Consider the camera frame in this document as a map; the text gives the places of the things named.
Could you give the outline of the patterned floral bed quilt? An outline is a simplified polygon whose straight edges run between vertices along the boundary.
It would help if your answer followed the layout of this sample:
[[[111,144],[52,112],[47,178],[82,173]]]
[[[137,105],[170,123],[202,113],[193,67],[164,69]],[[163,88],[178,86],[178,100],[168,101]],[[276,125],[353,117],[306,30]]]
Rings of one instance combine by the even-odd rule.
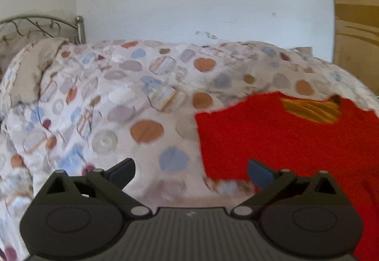
[[[265,42],[31,42],[1,76],[1,259],[24,260],[19,223],[54,170],[84,176],[132,158],[126,193],[148,208],[232,209],[257,193],[206,176],[195,115],[256,94],[338,95],[378,117],[378,99],[331,63]]]

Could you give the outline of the beige pillow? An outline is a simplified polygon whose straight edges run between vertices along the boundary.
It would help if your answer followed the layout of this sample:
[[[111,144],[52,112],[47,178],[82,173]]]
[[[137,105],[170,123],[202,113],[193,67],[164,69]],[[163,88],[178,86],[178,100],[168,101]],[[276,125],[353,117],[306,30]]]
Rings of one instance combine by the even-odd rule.
[[[305,56],[313,56],[312,47],[294,47],[291,51]]]

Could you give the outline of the red knit sweater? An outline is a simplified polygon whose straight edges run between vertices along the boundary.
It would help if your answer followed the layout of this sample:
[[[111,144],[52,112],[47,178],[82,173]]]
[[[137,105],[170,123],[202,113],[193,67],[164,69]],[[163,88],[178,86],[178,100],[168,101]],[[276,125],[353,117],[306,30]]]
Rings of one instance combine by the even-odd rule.
[[[378,259],[378,117],[338,95],[325,101],[280,92],[251,95],[228,108],[195,115],[206,176],[248,178],[256,159],[300,176],[328,171],[362,218],[355,250]]]

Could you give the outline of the metal bed headboard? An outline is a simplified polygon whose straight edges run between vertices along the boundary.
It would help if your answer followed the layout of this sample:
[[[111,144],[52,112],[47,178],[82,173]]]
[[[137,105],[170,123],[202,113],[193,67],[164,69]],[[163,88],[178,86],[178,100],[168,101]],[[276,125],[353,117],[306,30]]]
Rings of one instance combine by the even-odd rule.
[[[27,44],[45,38],[62,37],[80,45],[86,43],[84,19],[64,20],[50,15],[21,14],[1,20],[1,72]]]

